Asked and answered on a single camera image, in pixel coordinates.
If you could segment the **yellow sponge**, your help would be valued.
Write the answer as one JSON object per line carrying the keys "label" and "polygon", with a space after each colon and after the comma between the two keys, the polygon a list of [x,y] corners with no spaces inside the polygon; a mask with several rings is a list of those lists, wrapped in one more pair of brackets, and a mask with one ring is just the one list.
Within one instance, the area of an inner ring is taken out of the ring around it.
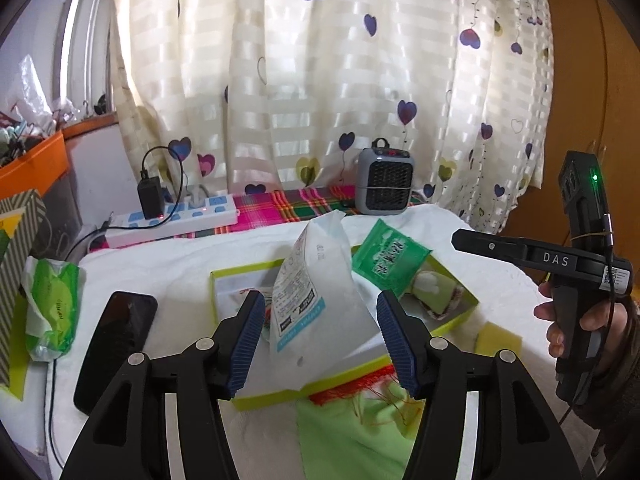
{"label": "yellow sponge", "polygon": [[477,334],[474,353],[479,356],[494,356],[501,350],[510,350],[519,356],[522,347],[521,336],[495,323],[487,322]]}

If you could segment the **green patterned cloth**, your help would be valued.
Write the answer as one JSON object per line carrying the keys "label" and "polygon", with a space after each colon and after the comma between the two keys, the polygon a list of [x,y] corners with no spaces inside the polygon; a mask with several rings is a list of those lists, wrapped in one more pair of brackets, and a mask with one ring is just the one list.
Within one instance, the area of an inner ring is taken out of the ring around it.
{"label": "green patterned cloth", "polygon": [[434,270],[422,270],[412,279],[401,303],[413,312],[421,311],[442,322],[463,311],[464,293],[464,287],[455,278]]}

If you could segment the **green tea packet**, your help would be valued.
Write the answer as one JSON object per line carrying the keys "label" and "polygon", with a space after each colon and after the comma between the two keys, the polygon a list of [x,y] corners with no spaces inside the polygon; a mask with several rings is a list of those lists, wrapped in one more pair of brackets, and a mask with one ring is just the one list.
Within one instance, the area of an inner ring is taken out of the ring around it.
{"label": "green tea packet", "polygon": [[378,219],[352,257],[352,270],[381,290],[400,298],[431,249]]}

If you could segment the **red chinese knot tassel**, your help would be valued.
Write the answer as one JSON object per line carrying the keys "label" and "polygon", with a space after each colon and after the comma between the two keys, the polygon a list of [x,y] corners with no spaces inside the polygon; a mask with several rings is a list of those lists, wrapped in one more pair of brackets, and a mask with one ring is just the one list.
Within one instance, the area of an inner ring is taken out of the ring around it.
{"label": "red chinese knot tassel", "polygon": [[423,401],[412,400],[402,391],[393,365],[385,365],[343,385],[314,393],[308,400],[315,406],[345,401],[360,424],[366,420],[364,411],[369,401],[377,408],[391,408],[390,419],[406,428],[416,425],[424,411]]}

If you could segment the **light green microfiber cloth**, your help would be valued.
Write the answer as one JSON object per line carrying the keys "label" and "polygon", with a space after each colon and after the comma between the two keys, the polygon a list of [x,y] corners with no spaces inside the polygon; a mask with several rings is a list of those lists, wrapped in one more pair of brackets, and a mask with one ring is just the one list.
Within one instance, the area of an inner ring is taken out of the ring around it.
{"label": "light green microfiber cloth", "polygon": [[308,479],[400,479],[404,476],[421,418],[406,428],[390,419],[391,408],[366,403],[360,424],[345,401],[315,406],[296,402],[296,424]]}

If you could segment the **white cotton pads bag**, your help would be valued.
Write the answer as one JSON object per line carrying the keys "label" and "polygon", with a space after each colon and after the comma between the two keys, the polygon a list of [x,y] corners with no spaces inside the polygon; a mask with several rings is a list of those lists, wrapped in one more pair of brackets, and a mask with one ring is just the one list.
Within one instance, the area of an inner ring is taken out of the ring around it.
{"label": "white cotton pads bag", "polygon": [[368,338],[368,308],[352,278],[352,252],[342,220],[331,211],[308,222],[283,260],[273,285],[270,351],[277,378],[298,389],[324,359],[341,355],[321,338],[344,328]]}

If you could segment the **lime green shallow box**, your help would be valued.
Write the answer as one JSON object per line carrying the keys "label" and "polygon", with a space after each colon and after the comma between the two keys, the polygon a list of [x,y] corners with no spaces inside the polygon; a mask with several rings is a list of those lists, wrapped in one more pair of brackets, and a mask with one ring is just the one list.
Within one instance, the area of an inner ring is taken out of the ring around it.
{"label": "lime green shallow box", "polygon": [[[265,302],[269,304],[272,288],[281,264],[282,261],[278,259],[217,270],[210,274],[214,320],[219,323],[225,318],[235,315],[240,310],[245,296],[253,289],[261,292],[265,297]],[[401,298],[404,295],[401,296],[400,304],[406,313],[420,318],[432,335],[441,337],[470,317],[478,305],[478,299],[434,256],[427,257],[421,270],[434,270],[447,274],[450,278],[455,278],[465,289],[463,311],[454,318],[448,318],[442,322],[433,320],[421,311],[411,311],[401,303]],[[369,322],[364,327],[370,336],[366,338],[341,327],[331,330],[329,335],[323,336],[321,340],[338,348],[341,355],[334,360],[324,359],[320,370],[310,375],[303,386],[292,389],[285,387],[277,378],[278,367],[271,357],[270,351],[270,324],[265,322],[245,385],[232,399],[232,404],[237,410],[259,410],[266,406],[311,396],[322,390],[343,385],[345,382],[360,378],[390,364],[390,357],[375,316],[376,297],[380,291],[358,274],[354,276],[354,280],[358,294],[368,308],[367,319]]]}

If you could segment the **black smartphone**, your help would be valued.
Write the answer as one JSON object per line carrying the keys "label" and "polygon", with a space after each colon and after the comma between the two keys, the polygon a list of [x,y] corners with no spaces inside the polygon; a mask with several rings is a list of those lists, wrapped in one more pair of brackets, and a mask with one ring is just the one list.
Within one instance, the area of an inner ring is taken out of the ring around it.
{"label": "black smartphone", "polygon": [[157,300],[138,292],[113,292],[96,324],[82,362],[74,405],[89,416],[123,362],[144,348]]}

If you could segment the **lime green box base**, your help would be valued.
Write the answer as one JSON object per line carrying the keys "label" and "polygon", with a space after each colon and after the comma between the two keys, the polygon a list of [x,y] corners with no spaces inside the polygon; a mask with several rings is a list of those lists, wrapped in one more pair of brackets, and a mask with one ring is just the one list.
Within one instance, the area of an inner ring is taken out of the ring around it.
{"label": "lime green box base", "polygon": [[[1,259],[6,256],[6,251],[22,215],[23,209],[12,211],[10,214],[2,214],[1,216]],[[9,385],[2,387],[4,391],[11,393],[19,401],[24,399],[25,382],[30,362],[25,340],[26,315],[26,297],[24,296],[24,290],[19,288],[14,304],[10,339]]]}

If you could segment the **grey mini space heater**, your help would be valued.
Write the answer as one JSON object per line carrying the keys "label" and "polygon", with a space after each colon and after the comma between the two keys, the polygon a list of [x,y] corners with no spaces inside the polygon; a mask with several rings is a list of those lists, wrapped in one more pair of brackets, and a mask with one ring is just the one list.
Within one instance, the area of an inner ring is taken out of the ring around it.
{"label": "grey mini space heater", "polygon": [[410,153],[376,138],[357,159],[355,205],[360,214],[393,216],[409,205],[414,160]]}

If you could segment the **green wet wipes pack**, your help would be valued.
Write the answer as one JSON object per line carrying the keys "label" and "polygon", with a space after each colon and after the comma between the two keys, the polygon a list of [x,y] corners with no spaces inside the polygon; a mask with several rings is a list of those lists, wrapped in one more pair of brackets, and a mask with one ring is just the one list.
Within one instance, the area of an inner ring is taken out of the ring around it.
{"label": "green wet wipes pack", "polygon": [[25,263],[26,349],[36,362],[52,362],[70,350],[79,318],[81,270],[75,263],[36,259]]}

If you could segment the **white blue power strip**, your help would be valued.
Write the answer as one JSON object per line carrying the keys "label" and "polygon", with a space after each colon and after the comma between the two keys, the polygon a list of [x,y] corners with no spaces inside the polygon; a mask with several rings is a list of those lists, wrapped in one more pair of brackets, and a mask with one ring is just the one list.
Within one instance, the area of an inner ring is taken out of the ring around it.
{"label": "white blue power strip", "polygon": [[231,195],[206,197],[201,207],[183,200],[177,209],[167,204],[160,218],[145,219],[141,210],[113,218],[105,232],[109,248],[121,248],[183,234],[234,226],[239,211]]}

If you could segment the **black charger adapter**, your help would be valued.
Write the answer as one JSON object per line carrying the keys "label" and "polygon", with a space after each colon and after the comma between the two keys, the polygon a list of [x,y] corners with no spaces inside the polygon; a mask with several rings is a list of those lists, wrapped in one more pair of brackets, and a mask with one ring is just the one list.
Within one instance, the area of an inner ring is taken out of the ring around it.
{"label": "black charger adapter", "polygon": [[138,183],[137,190],[143,217],[146,220],[160,218],[165,210],[160,178],[148,177],[144,174]]}

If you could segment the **orange storage box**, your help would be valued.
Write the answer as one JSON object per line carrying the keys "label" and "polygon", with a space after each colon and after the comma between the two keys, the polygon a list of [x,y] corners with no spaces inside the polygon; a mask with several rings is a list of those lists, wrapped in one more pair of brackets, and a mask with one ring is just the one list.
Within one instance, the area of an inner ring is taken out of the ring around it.
{"label": "orange storage box", "polygon": [[25,155],[2,167],[0,198],[35,190],[43,197],[70,170],[62,132],[40,142]]}

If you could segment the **heart patterned cream curtain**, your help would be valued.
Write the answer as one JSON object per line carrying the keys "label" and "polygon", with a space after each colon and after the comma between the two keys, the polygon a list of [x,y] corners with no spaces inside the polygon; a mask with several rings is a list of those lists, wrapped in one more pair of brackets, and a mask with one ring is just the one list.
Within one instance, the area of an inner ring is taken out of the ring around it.
{"label": "heart patterned cream curtain", "polygon": [[351,184],[384,138],[413,189],[504,228],[544,178],[548,0],[114,0],[112,81],[130,165],[168,188]]}

